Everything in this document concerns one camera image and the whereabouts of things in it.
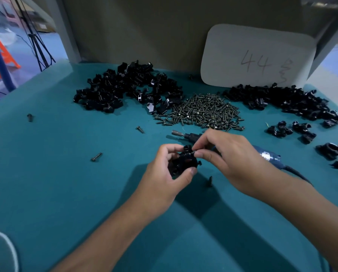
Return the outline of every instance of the teal mat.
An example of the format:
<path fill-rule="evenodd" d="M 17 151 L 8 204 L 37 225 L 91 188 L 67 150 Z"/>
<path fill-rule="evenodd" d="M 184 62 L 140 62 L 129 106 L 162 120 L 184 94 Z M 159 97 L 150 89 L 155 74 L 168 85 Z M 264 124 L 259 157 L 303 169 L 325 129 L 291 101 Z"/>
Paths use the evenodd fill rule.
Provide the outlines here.
<path fill-rule="evenodd" d="M 114 68 L 59 62 L 0 101 L 0 231 L 17 247 L 23 272 L 46 271 L 80 244 L 131 195 L 161 144 L 186 145 L 171 136 L 172 129 L 202 131 L 193 125 L 156 125 L 145 106 L 129 98 L 114 114 L 73 103 L 76 89 L 108 67 Z M 186 75 L 167 74 L 187 96 L 223 91 Z M 233 104 L 246 127 L 233 133 L 280 154 L 338 206 L 338 170 L 314 151 L 325 142 L 338 144 L 338 126 L 324 129 L 319 121 L 311 123 L 317 137 L 303 145 L 298 134 L 278 139 L 264 132 L 266 122 L 304 122 L 301 118 L 272 106 L 251 111 Z M 29 113 L 35 116 L 32 123 Z M 138 125 L 145 134 L 135 129 Z M 90 162 L 99 152 L 99 161 Z M 198 171 L 171 208 L 140 233 L 115 271 L 323 269 L 316 249 L 279 213 L 238 192 L 206 161 Z M 214 187 L 206 189 L 210 176 Z M 1 240 L 0 271 L 12 271 Z"/>

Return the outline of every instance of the left hand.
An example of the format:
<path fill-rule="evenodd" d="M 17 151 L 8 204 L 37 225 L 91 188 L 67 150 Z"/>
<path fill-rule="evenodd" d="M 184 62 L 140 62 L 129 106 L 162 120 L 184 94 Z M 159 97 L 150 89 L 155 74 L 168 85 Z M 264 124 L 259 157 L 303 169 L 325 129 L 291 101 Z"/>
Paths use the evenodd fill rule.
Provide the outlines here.
<path fill-rule="evenodd" d="M 172 179 L 168 164 L 179 157 L 177 152 L 184 151 L 179 144 L 160 146 L 155 159 L 148 167 L 132 195 L 132 200 L 150 221 L 163 214 L 173 203 L 176 195 L 186 187 L 197 173 L 194 167 L 186 169 L 180 177 Z"/>

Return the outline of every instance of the handwritten number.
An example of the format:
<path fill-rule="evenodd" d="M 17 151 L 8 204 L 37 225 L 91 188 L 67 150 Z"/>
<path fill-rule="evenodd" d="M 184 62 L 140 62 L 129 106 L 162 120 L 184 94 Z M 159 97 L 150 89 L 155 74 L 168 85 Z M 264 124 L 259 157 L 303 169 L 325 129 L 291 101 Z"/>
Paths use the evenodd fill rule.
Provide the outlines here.
<path fill-rule="evenodd" d="M 293 61 L 291 59 L 287 59 L 282 65 L 281 65 L 281 70 L 279 71 L 280 77 L 283 81 L 279 82 L 283 83 L 287 81 L 287 78 L 284 76 L 286 71 L 289 71 L 291 69 L 291 64 L 293 63 Z"/>
<path fill-rule="evenodd" d="M 248 66 L 247 66 L 247 72 L 248 72 L 249 71 L 249 65 L 251 65 L 252 62 L 255 62 L 255 60 L 252 60 L 252 54 L 251 54 L 249 61 L 243 62 L 244 59 L 246 58 L 247 54 L 248 54 L 248 50 L 247 50 L 246 54 L 244 55 L 244 57 L 242 59 L 241 65 L 248 64 Z"/>
<path fill-rule="evenodd" d="M 261 55 L 261 58 L 258 60 L 257 65 L 259 67 L 262 67 L 262 76 L 263 76 L 263 73 L 265 71 L 265 67 L 269 67 L 269 66 L 271 66 L 271 64 L 267 65 L 267 61 L 268 61 L 268 57 L 267 57 L 265 63 L 263 65 L 260 65 L 260 61 L 261 61 L 262 57 L 263 57 L 263 55 Z"/>

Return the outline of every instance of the forearm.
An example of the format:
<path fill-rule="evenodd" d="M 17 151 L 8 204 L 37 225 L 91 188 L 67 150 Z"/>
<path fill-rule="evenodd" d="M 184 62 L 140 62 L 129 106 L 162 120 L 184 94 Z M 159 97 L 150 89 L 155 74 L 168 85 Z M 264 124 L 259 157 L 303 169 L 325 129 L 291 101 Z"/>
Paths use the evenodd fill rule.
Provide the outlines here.
<path fill-rule="evenodd" d="M 131 197 L 52 272 L 111 271 L 149 222 Z"/>
<path fill-rule="evenodd" d="M 285 178 L 290 184 L 266 202 L 299 229 L 338 271 L 338 207 L 309 183 Z"/>

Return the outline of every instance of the hand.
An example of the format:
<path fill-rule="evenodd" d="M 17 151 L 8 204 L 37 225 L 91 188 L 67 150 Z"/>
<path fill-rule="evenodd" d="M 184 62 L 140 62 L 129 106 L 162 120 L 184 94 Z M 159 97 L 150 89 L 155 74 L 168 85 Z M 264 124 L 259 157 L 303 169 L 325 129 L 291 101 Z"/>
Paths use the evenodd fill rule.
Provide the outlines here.
<path fill-rule="evenodd" d="M 213 145 L 221 156 L 204 149 Z M 193 150 L 197 150 L 195 157 L 215 165 L 239 191 L 262 201 L 287 175 L 259 155 L 244 136 L 208 129 Z"/>
<path fill-rule="evenodd" d="M 179 157 L 178 151 L 184 151 L 182 145 L 164 144 L 160 146 L 155 159 L 148 167 L 132 197 L 135 204 L 150 221 L 163 214 L 173 203 L 176 195 L 186 187 L 197 173 L 192 167 L 186 169 L 180 177 L 173 180 L 168 164 L 171 159 Z"/>

